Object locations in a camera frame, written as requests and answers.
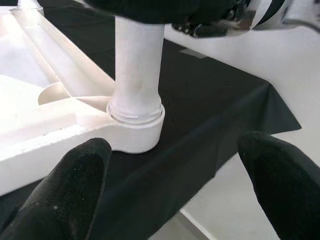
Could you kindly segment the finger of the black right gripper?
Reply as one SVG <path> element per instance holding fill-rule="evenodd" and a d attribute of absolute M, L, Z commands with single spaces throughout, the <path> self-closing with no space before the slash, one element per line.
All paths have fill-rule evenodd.
<path fill-rule="evenodd" d="M 144 24 L 170 24 L 190 13 L 189 0 L 86 0 L 98 12 Z"/>

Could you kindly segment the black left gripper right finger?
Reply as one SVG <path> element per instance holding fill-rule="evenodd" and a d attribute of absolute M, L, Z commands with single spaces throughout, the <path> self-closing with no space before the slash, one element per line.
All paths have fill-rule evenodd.
<path fill-rule="evenodd" d="M 257 201 L 281 240 L 320 238 L 320 168 L 295 145 L 251 131 L 238 154 Z"/>

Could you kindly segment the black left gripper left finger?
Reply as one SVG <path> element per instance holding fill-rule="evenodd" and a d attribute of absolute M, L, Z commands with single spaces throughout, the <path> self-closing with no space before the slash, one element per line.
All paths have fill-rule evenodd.
<path fill-rule="evenodd" d="M 103 138 L 69 150 L 34 188 L 0 234 L 2 240 L 87 240 L 112 155 Z"/>

